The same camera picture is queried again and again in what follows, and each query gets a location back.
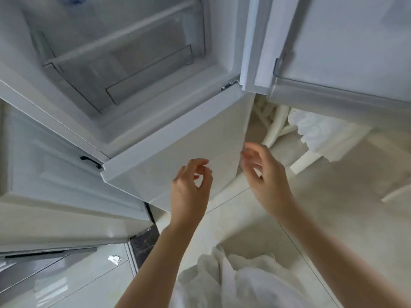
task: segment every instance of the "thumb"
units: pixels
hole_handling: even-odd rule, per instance
[[[241,165],[243,167],[243,172],[245,175],[245,178],[247,178],[248,184],[251,185],[255,185],[258,182],[261,181],[261,179],[259,178],[259,176],[257,175],[256,171],[254,171],[254,167],[253,164],[244,159],[243,157],[241,158]]]
[[[199,189],[201,191],[210,192],[211,185],[213,184],[213,176],[211,175],[211,170],[208,167],[204,167],[203,181]]]

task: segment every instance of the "door hinge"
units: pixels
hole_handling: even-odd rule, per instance
[[[240,80],[240,75],[235,76],[234,78],[232,78],[231,80],[229,80],[229,82],[228,82],[226,85],[223,85],[223,86],[221,87],[221,91],[224,91],[224,90],[226,90],[227,88],[233,86],[234,84],[239,83],[239,80]]]

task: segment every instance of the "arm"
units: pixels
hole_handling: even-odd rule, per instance
[[[302,244],[344,307],[410,307],[374,269],[303,211],[291,193],[284,166],[266,146],[246,143],[245,147],[242,166],[255,197]],[[254,168],[263,175],[258,177]]]
[[[115,308],[168,307],[185,250],[206,212],[213,177],[205,159],[190,160],[173,180],[171,222]],[[194,180],[204,175],[200,187]]]

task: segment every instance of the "black handle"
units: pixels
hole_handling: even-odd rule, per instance
[[[100,165],[99,163],[97,163],[96,161],[90,159],[89,157],[86,157],[85,155],[81,156],[81,157],[80,157],[80,160],[83,160],[83,161],[84,161],[84,160],[90,160],[91,162],[94,162],[94,163],[96,164],[96,166],[97,166],[98,169],[101,169],[101,165]]]

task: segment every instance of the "person's right hand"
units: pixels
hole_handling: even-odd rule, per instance
[[[241,165],[255,197],[278,221],[287,218],[295,200],[284,166],[273,157],[267,146],[254,142],[246,142],[244,146]],[[262,172],[261,177],[254,168]]]

